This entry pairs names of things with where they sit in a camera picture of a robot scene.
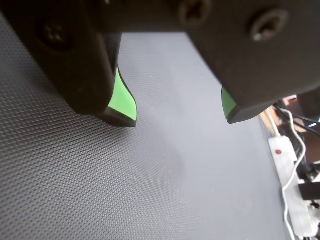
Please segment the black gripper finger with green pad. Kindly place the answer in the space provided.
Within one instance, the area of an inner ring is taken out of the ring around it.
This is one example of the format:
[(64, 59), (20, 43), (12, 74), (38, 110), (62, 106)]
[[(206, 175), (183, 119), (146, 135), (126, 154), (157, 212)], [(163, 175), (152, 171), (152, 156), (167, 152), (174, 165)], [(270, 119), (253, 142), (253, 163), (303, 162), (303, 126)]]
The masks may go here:
[(229, 124), (320, 85), (317, 0), (177, 0), (177, 17), (231, 97)]
[(3, 0), (1, 13), (77, 114), (135, 127), (137, 104), (119, 71), (119, 32), (95, 21), (101, 0)]

